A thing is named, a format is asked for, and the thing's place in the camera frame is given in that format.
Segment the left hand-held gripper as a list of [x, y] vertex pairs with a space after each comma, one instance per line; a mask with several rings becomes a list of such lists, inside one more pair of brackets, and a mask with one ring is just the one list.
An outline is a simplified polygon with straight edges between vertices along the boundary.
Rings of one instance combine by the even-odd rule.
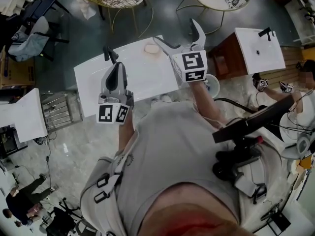
[[117, 62], [106, 70], [102, 78], [102, 92], [104, 93], [101, 93], [98, 98], [97, 123], [119, 125], [125, 123], [129, 110], [134, 104], [133, 92], [126, 88], [125, 65]]

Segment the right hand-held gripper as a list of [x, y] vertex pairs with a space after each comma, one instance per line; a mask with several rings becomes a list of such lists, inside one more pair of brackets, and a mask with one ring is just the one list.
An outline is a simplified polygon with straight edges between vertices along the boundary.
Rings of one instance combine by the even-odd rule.
[[171, 46], [158, 36], [153, 41], [171, 58], [174, 70], [185, 83], [202, 81], [207, 73], [206, 51], [202, 45], [206, 42], [206, 35], [200, 24], [193, 18], [189, 19], [192, 44], [189, 46]]

